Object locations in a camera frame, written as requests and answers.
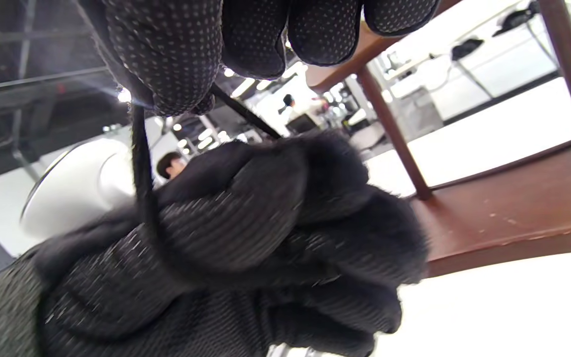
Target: ceiling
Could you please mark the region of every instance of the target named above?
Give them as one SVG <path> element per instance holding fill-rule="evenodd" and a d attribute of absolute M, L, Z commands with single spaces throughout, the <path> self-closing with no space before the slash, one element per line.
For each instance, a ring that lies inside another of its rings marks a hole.
<path fill-rule="evenodd" d="M 295 61 L 292 52 L 287 60 Z M 216 78 L 227 93 L 243 81 L 223 68 Z M 256 86 L 240 99 L 254 93 Z M 71 0 L 0 0 L 0 174 L 20 167 L 19 154 L 36 161 L 104 126 L 127 124 L 127 105 L 116 95 Z"/>

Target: black knit glove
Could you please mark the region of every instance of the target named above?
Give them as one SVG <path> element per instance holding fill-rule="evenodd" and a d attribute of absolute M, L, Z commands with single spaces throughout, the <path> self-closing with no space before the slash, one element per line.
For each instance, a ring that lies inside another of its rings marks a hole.
<path fill-rule="evenodd" d="M 369 27 L 398 36 L 423 26 L 438 0 L 77 0 L 100 53 L 133 100 L 161 115 L 206 113 L 220 63 L 245 77 L 286 69 L 284 34 L 302 61 L 351 57 Z"/>
<path fill-rule="evenodd" d="M 426 266 L 408 204 L 332 133 L 222 145 L 157 194 L 161 240 L 129 209 L 38 249 L 47 357 L 365 357 Z"/>

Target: dotted grip glove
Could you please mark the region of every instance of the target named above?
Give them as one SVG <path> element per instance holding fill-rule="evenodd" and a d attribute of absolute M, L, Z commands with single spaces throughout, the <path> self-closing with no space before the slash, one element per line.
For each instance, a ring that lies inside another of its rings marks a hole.
<path fill-rule="evenodd" d="M 408 203 L 335 134 L 225 144 L 156 193 L 161 240 L 128 208 L 36 250 L 46 357 L 366 357 L 426 266 Z"/>
<path fill-rule="evenodd" d="M 212 109 L 220 64 L 245 77 L 286 69 L 284 34 L 299 58 L 336 65 L 355 52 L 361 9 L 369 28 L 422 27 L 439 0 L 77 0 L 100 54 L 137 104 L 160 115 Z"/>

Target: finger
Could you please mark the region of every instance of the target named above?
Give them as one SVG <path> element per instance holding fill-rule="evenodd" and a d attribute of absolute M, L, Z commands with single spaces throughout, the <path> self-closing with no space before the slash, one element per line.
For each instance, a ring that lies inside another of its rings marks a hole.
<path fill-rule="evenodd" d="M 381 36 L 401 36 L 426 25 L 440 0 L 364 0 L 367 26 Z"/>
<path fill-rule="evenodd" d="M 394 288 L 339 278 L 302 289 L 300 302 L 335 321 L 370 334 L 392 334 L 400 327 L 402 309 Z"/>
<path fill-rule="evenodd" d="M 215 97 L 211 93 L 207 93 L 206 97 L 204 97 L 193 109 L 191 109 L 191 113 L 195 115 L 204 115 L 211 110 L 215 106 Z"/>
<path fill-rule="evenodd" d="M 348 275 L 385 287 L 424 277 L 428 246 L 408 202 L 380 189 L 358 213 L 301 228 L 310 250 Z"/>
<path fill-rule="evenodd" d="M 360 31 L 359 0 L 293 0 L 288 39 L 305 63 L 335 65 L 354 54 Z"/>
<path fill-rule="evenodd" d="M 312 309 L 297 305 L 277 307 L 272 311 L 275 342 L 295 348 L 344 357 L 367 357 L 374 350 L 374 336 L 353 330 Z"/>
<path fill-rule="evenodd" d="M 293 143 L 304 149 L 310 167 L 299 224 L 339 219 L 369 201 L 369 174 L 345 138 L 329 131 Z"/>
<path fill-rule="evenodd" d="M 163 210 L 167 246 L 217 271 L 265 260 L 298 216 L 307 174 L 300 156 L 295 148 L 258 153 L 224 192 Z"/>
<path fill-rule="evenodd" d="M 277 79 L 286 69 L 281 34 L 290 0 L 224 0 L 222 61 L 237 74 Z"/>
<path fill-rule="evenodd" d="M 220 65 L 221 0 L 104 3 L 107 28 L 97 32 L 101 38 L 107 35 L 102 42 L 124 64 L 118 73 L 126 68 L 137 77 L 161 115 L 180 115 L 199 104 Z M 147 96 L 139 85 L 122 84 L 136 101 Z"/>

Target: white wall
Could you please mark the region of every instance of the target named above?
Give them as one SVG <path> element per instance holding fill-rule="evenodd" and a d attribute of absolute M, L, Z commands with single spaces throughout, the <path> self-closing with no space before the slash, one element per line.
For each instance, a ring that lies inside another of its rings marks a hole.
<path fill-rule="evenodd" d="M 483 19 L 515 3 L 512 0 L 465 0 L 438 16 L 424 28 L 392 45 L 387 52 L 397 52 L 404 59 L 419 59 L 425 54 L 448 54 L 458 36 L 473 29 Z M 498 18 L 490 20 L 471 33 L 485 43 L 460 61 L 493 97 L 503 95 L 517 87 L 557 70 L 525 26 L 520 26 L 496 38 Z M 553 54 L 552 46 L 540 16 L 530 21 L 533 33 L 543 46 Z M 451 118 L 474 108 L 490 97 L 453 66 L 448 81 L 447 70 L 451 66 L 448 56 L 427 61 L 417 66 L 415 75 L 390 86 L 395 97 L 426 86 L 443 119 Z"/>
<path fill-rule="evenodd" d="M 160 136 L 160 126 L 153 119 L 146 122 L 149 144 L 152 145 Z M 109 135 L 100 137 L 113 138 L 131 146 L 131 127 L 125 126 Z M 50 152 L 41 157 L 33 167 L 38 172 L 43 172 L 61 153 L 71 147 L 66 147 Z M 166 134 L 156 146 L 151 149 L 152 164 L 165 155 L 168 151 L 177 149 L 177 140 L 171 133 Z M 16 169 L 0 176 L 0 244 L 13 256 L 20 255 L 38 243 L 35 239 L 26 235 L 19 227 L 19 217 L 27 196 L 34 186 L 34 181 L 23 169 Z"/>

